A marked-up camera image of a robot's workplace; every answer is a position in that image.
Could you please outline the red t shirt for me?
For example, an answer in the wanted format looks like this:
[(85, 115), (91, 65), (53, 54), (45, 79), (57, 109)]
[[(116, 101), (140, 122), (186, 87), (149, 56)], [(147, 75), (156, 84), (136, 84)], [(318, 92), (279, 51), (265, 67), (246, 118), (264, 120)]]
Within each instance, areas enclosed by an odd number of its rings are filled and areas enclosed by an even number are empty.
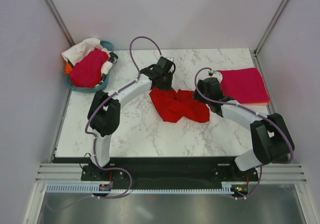
[(149, 96), (158, 115), (164, 122), (176, 123), (185, 117), (197, 123), (210, 120), (209, 108), (206, 104), (193, 99), (193, 91), (170, 91), (154, 88)]

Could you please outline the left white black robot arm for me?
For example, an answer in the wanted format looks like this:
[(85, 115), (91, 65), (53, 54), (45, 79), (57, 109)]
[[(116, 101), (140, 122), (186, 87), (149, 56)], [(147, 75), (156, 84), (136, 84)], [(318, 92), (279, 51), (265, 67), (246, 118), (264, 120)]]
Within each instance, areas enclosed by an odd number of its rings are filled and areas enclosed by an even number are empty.
[(110, 162), (111, 137), (119, 127), (122, 107), (153, 88), (171, 90), (175, 71), (176, 65), (172, 60), (160, 57), (156, 64), (141, 69), (137, 79), (120, 89), (95, 93), (87, 115), (85, 133), (94, 137), (90, 157), (95, 165), (92, 174), (98, 180), (106, 180), (110, 174), (107, 164)]

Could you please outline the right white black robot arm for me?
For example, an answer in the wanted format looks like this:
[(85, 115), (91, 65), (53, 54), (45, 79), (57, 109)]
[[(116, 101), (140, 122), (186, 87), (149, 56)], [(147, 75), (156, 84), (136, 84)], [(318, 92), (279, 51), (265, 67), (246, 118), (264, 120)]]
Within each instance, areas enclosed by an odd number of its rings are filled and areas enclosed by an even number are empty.
[(242, 180), (247, 170), (270, 163), (289, 163), (294, 143), (281, 115), (256, 114), (235, 99), (224, 96), (217, 78), (195, 81), (193, 98), (205, 103), (216, 115), (232, 120), (251, 133), (252, 149), (239, 155), (229, 168), (233, 180)]

